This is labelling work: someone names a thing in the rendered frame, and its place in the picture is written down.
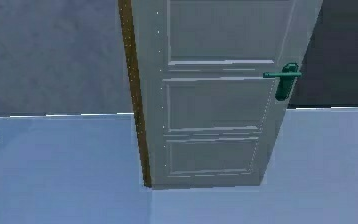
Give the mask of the grey panelled room door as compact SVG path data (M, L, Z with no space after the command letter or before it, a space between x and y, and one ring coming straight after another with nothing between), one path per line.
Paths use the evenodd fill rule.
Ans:
M324 0L118 0L143 183L258 186Z

